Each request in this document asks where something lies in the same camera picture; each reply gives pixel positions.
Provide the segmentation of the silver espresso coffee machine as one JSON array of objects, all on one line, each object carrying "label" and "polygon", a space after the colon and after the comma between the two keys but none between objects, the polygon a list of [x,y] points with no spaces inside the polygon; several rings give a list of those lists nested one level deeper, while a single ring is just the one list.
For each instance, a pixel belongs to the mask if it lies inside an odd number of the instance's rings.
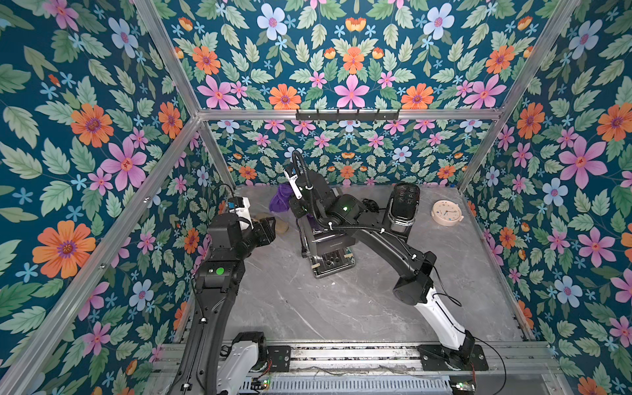
[{"label": "silver espresso coffee machine", "polygon": [[301,240],[301,256],[305,258],[315,278],[328,277],[354,268],[351,247],[356,243],[350,236],[321,228],[310,216],[296,220]]}]

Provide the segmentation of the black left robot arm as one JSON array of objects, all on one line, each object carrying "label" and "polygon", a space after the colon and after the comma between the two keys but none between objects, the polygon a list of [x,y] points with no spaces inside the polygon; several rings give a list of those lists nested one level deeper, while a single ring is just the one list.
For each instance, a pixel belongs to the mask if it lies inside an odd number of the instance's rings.
[{"label": "black left robot arm", "polygon": [[241,332],[223,350],[225,329],[245,274],[245,260],[276,239],[276,219],[250,222],[235,213],[208,228],[207,256],[193,281],[194,313],[169,394],[237,394],[246,376],[269,365],[263,332]]}]

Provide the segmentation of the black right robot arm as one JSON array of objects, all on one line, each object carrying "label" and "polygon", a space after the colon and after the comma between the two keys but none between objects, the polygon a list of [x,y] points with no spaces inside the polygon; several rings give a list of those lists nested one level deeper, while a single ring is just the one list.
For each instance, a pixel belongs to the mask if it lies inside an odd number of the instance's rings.
[{"label": "black right robot arm", "polygon": [[344,260],[347,250],[362,243],[398,273],[393,294],[417,309],[439,339],[439,350],[420,347],[423,356],[441,361],[453,370],[469,369],[475,361],[475,337],[450,313],[436,290],[431,273],[436,255],[408,244],[416,220],[421,190],[415,184],[393,187],[386,208],[371,208],[366,201],[332,188],[293,151],[284,172],[293,191],[289,200],[301,236],[302,255],[324,266]]}]

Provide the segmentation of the purple microfiber cloth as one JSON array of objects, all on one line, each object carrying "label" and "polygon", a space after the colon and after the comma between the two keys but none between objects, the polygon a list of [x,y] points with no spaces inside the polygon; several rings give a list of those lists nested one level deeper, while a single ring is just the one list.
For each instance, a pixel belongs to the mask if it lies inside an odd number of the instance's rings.
[{"label": "purple microfiber cloth", "polygon": [[[314,217],[312,217],[309,212],[307,212],[308,208],[306,206],[307,204],[307,198],[309,197],[307,190],[305,189],[302,193],[303,198],[301,199],[301,202],[303,202],[305,204],[304,206],[304,216],[308,218],[308,222],[310,224],[311,227],[316,228],[318,226],[318,223],[314,220]],[[270,212],[272,213],[283,213],[283,212],[289,212],[291,215],[293,215],[293,217],[298,220],[299,217],[294,214],[292,208],[291,208],[291,199],[295,198],[295,194],[294,191],[291,187],[290,184],[288,183],[284,183],[284,184],[280,184],[278,186],[278,189],[275,193],[275,195],[273,196],[273,198],[271,199],[269,205],[268,205],[268,209]]]}]

